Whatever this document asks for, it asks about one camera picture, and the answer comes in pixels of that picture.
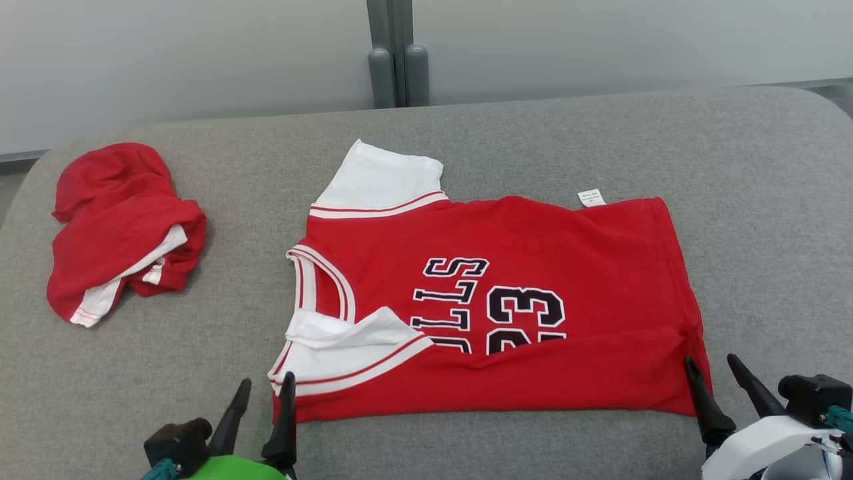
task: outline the gray fabric surface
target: gray fabric surface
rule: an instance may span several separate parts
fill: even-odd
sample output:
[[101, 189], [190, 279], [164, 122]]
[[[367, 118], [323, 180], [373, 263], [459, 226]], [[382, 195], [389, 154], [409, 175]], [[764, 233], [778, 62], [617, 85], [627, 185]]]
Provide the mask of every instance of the gray fabric surface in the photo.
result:
[[[218, 421], [254, 382], [236, 452], [270, 431], [265, 373], [293, 309], [285, 250], [356, 138], [429, 155], [456, 200], [580, 208], [662, 196], [705, 319], [717, 399], [756, 419], [725, 366], [853, 381], [853, 122], [803, 91], [733, 88], [166, 124], [56, 149], [0, 227], [0, 465], [18, 479], [137, 478], [162, 424]], [[44, 300], [62, 168], [109, 143], [154, 146], [210, 221], [183, 293], [130, 292], [92, 330]], [[512, 379], [496, 388], [511, 389]], [[304, 424], [297, 473], [320, 478], [698, 478], [694, 419], [653, 412], [418, 414]]]

